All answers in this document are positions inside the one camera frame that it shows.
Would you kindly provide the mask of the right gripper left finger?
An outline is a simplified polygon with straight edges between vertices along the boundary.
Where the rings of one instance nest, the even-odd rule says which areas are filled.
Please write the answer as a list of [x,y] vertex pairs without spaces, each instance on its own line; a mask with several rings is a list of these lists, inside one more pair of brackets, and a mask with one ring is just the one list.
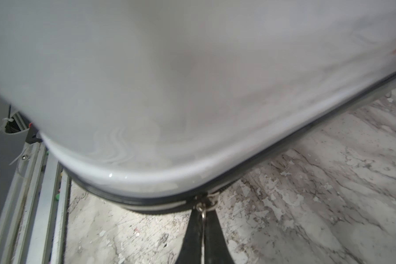
[[201,212],[193,209],[175,264],[200,264],[202,256],[203,219]]

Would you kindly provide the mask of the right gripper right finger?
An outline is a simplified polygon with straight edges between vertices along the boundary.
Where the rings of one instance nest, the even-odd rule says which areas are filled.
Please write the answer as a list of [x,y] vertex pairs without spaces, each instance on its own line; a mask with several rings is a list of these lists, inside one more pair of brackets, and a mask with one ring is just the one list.
[[203,247],[205,264],[234,264],[215,210],[207,211],[204,220]]

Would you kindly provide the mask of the black white space suitcase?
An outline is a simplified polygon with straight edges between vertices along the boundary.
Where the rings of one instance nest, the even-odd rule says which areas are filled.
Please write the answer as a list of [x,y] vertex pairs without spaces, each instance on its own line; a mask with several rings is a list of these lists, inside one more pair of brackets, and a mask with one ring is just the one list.
[[183,207],[396,82],[396,1],[0,1],[0,96],[83,188]]

